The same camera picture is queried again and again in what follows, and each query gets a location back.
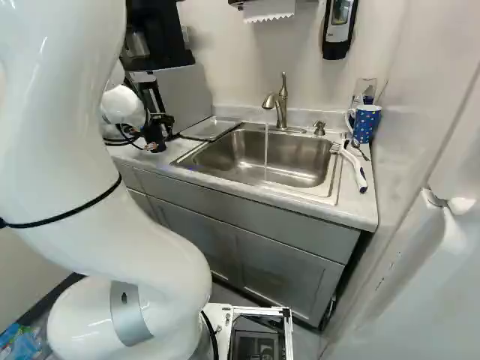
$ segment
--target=faucet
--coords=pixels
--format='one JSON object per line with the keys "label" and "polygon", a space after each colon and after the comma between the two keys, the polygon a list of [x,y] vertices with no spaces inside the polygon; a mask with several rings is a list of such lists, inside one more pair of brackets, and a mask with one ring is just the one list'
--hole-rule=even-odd
{"label": "faucet", "polygon": [[285,131],[287,127],[287,73],[282,73],[282,88],[275,94],[271,92],[263,101],[262,108],[271,110],[274,107],[277,109],[277,129]]}

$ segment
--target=backsplash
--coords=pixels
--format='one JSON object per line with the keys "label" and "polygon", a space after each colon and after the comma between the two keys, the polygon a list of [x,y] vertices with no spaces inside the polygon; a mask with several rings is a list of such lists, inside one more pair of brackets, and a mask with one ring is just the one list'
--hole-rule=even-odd
{"label": "backsplash", "polygon": [[[261,106],[232,106],[214,105],[213,113],[217,116],[239,117],[248,122],[271,125],[277,123],[277,112],[264,110]],[[327,130],[348,131],[344,122],[345,112],[342,110],[314,110],[314,109],[288,109],[288,125],[312,128],[315,121],[326,123]]]}

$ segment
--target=scrub brush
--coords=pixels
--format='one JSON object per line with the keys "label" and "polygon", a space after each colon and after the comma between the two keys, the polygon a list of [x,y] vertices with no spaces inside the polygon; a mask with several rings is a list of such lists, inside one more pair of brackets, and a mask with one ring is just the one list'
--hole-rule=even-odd
{"label": "scrub brush", "polygon": [[332,154],[340,154],[344,158],[346,158],[352,165],[355,171],[355,180],[357,181],[358,191],[361,194],[367,192],[368,184],[367,179],[365,178],[365,172],[363,171],[363,167],[360,164],[359,159],[356,158],[350,151],[347,151],[347,146],[350,140],[343,140],[343,142],[333,142],[331,144],[330,152]]}

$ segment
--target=paper towel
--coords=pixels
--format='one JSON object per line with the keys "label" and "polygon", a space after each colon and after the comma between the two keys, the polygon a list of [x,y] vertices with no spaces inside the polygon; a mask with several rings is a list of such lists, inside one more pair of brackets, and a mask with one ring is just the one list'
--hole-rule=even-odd
{"label": "paper towel", "polygon": [[295,15],[296,0],[253,0],[243,5],[243,21],[257,23]]}

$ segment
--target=door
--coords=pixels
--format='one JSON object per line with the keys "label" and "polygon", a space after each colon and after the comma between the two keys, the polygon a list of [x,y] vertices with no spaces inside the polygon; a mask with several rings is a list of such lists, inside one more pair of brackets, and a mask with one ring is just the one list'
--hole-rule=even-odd
{"label": "door", "polygon": [[480,205],[454,214],[438,202],[428,215],[422,193],[400,228],[407,244],[389,252],[361,321],[323,359],[480,359]]}
{"label": "door", "polygon": [[247,291],[319,325],[342,265],[247,231],[239,234],[238,248]]}
{"label": "door", "polygon": [[428,179],[440,199],[480,199],[480,64],[454,129]]}
{"label": "door", "polygon": [[149,199],[172,231],[203,252],[214,274],[236,287],[242,287],[235,227],[169,202]]}
{"label": "door", "polygon": [[155,212],[153,211],[152,205],[150,205],[149,199],[144,193],[139,193],[138,191],[128,189],[128,193],[135,200],[135,203],[153,220],[158,221]]}

